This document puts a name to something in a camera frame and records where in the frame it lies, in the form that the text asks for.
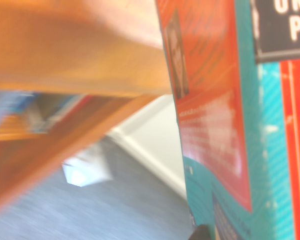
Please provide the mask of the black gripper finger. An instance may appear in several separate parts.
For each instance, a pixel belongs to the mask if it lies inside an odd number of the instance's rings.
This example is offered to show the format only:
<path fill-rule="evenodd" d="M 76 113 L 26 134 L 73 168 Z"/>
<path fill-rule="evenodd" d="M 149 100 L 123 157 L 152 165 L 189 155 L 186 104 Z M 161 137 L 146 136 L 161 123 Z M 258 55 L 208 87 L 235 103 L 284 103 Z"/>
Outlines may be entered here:
<path fill-rule="evenodd" d="M 213 234 L 209 225 L 200 224 L 196 227 L 193 233 L 190 235 L 188 240 L 213 240 Z"/>

